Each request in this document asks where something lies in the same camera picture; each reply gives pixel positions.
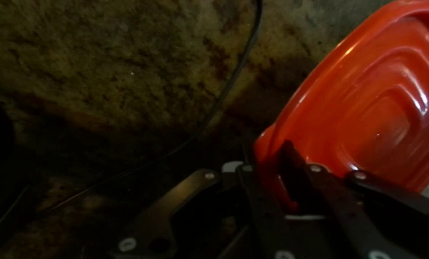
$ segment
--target screw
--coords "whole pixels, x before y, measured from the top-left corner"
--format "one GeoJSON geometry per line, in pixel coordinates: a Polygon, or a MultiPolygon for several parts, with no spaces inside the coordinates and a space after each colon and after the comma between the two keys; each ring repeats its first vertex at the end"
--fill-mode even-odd
{"type": "Polygon", "coordinates": [[[123,251],[123,253],[127,253],[127,251],[131,251],[137,247],[138,241],[136,237],[127,237],[127,238],[123,238],[120,243],[118,243],[118,248],[123,251]]]}
{"type": "Polygon", "coordinates": [[[360,179],[360,181],[363,181],[363,179],[367,178],[367,175],[366,175],[363,171],[356,171],[356,172],[354,172],[354,176],[356,176],[357,179],[360,179]]]}
{"type": "Polygon", "coordinates": [[[323,171],[321,165],[318,165],[318,164],[311,164],[310,169],[314,171],[314,172],[321,172],[323,171]]]}
{"type": "Polygon", "coordinates": [[[369,259],[390,259],[390,256],[382,250],[370,250],[369,259]]]}
{"type": "Polygon", "coordinates": [[[275,259],[295,259],[295,256],[290,250],[278,250],[275,259]]]}
{"type": "Polygon", "coordinates": [[[212,171],[205,174],[205,178],[206,178],[206,179],[213,179],[215,176],[216,176],[216,174],[212,172],[212,171]]]}
{"type": "Polygon", "coordinates": [[[251,164],[244,164],[244,165],[242,165],[242,169],[244,169],[244,171],[254,171],[254,166],[252,166],[251,164]]]}

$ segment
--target lid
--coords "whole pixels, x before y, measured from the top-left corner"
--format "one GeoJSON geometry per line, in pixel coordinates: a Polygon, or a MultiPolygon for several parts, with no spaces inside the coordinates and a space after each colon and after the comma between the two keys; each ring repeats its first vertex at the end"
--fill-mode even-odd
{"type": "Polygon", "coordinates": [[[429,0],[376,11],[304,80],[255,145],[282,198],[277,156],[291,140],[339,176],[366,169],[421,191],[429,184],[429,0]]]}

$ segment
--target black cable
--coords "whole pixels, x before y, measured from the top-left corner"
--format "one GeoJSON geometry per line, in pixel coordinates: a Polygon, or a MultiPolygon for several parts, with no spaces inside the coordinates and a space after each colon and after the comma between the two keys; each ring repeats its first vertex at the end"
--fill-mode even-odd
{"type": "MultiPolygon", "coordinates": [[[[225,89],[220,92],[220,94],[218,96],[218,99],[215,100],[213,106],[210,107],[210,110],[205,115],[205,117],[199,122],[199,125],[196,126],[196,129],[193,130],[193,133],[182,143],[176,145],[174,148],[169,149],[167,152],[164,152],[163,155],[157,156],[156,159],[151,159],[146,164],[143,164],[140,168],[146,168],[150,166],[153,164],[157,162],[163,162],[164,159],[173,156],[174,153],[180,152],[182,149],[184,149],[189,143],[192,143],[195,139],[197,139],[200,136],[200,133],[208,128],[208,125],[210,123],[210,120],[213,119],[213,116],[216,115],[216,112],[222,107],[222,103],[226,100],[226,97],[229,96],[229,93],[233,89],[235,81],[238,80],[241,70],[245,67],[245,63],[248,60],[248,56],[256,41],[258,33],[259,33],[259,27],[261,27],[261,21],[262,21],[262,0],[256,0],[256,12],[255,12],[255,21],[252,25],[252,30],[249,33],[248,41],[244,47],[244,51],[239,57],[238,64],[235,66],[231,77],[226,81],[225,89]]],[[[124,176],[128,175],[131,172],[136,172],[140,168],[133,168],[133,169],[125,169],[113,175],[107,175],[104,178],[100,178],[98,181],[75,191],[74,194],[53,202],[52,205],[42,208],[39,212],[35,214],[35,217],[32,217],[29,221],[38,220],[41,217],[45,217],[48,214],[52,214],[53,211],[59,210],[61,207],[84,197],[87,192],[98,188],[100,185],[108,184],[111,181],[114,181],[118,176],[124,176]]]]}

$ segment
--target orange lid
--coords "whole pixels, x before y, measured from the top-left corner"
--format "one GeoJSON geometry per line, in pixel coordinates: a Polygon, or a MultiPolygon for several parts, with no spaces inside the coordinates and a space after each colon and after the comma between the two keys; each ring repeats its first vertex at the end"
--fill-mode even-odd
{"type": "Polygon", "coordinates": [[[278,151],[344,176],[366,169],[421,191],[429,184],[429,0],[398,0],[369,17],[304,80],[255,143],[265,184],[290,201],[278,151]]]}

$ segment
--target red plastic lid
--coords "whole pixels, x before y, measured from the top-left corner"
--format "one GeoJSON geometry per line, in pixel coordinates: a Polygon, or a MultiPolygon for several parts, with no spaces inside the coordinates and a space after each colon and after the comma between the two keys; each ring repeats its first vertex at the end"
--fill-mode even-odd
{"type": "Polygon", "coordinates": [[[393,1],[305,79],[255,145],[265,184],[290,201],[278,151],[339,176],[366,169],[421,191],[429,184],[429,0],[393,1]]]}

